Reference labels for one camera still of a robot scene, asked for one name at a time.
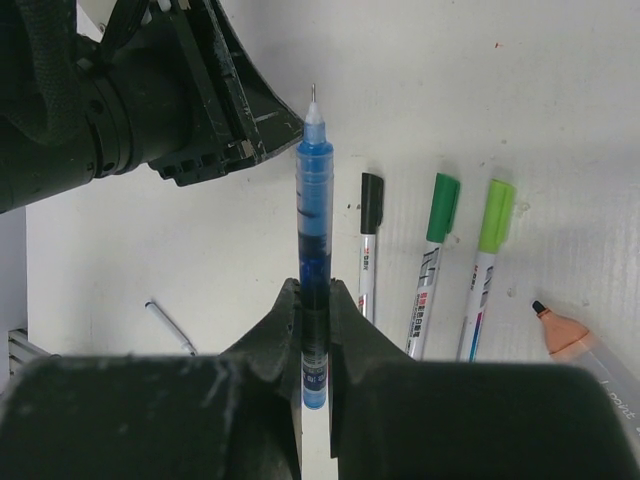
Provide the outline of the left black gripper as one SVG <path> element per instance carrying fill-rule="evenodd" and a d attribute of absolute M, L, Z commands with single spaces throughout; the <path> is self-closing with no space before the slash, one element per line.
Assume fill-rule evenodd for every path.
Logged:
<path fill-rule="evenodd" d="M 74 183 L 148 164 L 187 186 L 250 168 L 301 140 L 219 1 L 119 1 L 100 42 L 74 35 L 82 100 Z"/>

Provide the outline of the dark blue barrel pen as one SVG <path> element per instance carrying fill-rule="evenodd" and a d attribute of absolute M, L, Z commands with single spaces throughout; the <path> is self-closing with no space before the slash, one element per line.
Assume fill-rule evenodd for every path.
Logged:
<path fill-rule="evenodd" d="M 302 142 L 296 148 L 302 399 L 312 410 L 323 407 L 327 398 L 333 198 L 334 147 L 312 87 Z"/>

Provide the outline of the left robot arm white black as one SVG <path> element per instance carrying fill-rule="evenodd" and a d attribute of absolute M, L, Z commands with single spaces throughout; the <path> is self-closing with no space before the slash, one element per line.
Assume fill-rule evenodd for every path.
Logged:
<path fill-rule="evenodd" d="M 1 5 L 3 211 L 144 164 L 217 179 L 302 136 L 217 1 L 119 1 L 100 41 L 73 1 Z"/>

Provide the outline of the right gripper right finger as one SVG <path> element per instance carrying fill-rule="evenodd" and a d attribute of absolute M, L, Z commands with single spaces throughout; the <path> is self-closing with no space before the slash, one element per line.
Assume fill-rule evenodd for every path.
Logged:
<path fill-rule="evenodd" d="M 343 479 L 635 479 L 603 389 L 553 364 L 416 361 L 335 280 L 330 450 Z"/>

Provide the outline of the white black end pen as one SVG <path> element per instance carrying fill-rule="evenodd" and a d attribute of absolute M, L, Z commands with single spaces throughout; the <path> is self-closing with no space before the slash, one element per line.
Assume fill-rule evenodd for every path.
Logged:
<path fill-rule="evenodd" d="M 371 324 L 375 323 L 376 241 L 375 234 L 361 235 L 358 307 Z"/>

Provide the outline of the light green pen cap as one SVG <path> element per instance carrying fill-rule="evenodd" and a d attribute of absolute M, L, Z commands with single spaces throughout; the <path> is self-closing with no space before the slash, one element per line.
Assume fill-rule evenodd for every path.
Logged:
<path fill-rule="evenodd" d="M 513 185 L 492 179 L 485 204 L 478 250 L 497 254 L 507 239 L 516 189 Z"/>

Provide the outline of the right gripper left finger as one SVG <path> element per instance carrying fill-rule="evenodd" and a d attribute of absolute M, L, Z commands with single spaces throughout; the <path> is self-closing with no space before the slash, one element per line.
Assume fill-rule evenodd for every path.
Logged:
<path fill-rule="evenodd" d="M 297 479 L 299 284 L 226 351 L 50 356 L 1 402 L 5 479 Z"/>

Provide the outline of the silver green tip pen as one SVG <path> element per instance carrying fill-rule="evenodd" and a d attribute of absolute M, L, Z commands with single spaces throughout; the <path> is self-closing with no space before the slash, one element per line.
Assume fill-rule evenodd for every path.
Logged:
<path fill-rule="evenodd" d="M 496 256 L 495 252 L 478 250 L 476 253 L 457 349 L 458 361 L 474 362 L 476 359 Z"/>

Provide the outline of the black pen cap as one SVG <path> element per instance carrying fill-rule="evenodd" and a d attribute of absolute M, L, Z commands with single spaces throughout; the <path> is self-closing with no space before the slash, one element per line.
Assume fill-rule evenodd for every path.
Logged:
<path fill-rule="evenodd" d="M 384 179 L 382 177 L 362 173 L 360 206 L 360 233 L 375 235 L 383 219 Z"/>

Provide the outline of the white green end pen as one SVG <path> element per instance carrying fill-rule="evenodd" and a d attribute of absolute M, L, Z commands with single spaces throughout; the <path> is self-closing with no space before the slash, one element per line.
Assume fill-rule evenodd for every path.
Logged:
<path fill-rule="evenodd" d="M 405 353 L 414 360 L 423 358 L 437 279 L 442 259 L 442 243 L 428 240 L 422 256 L 414 295 Z"/>

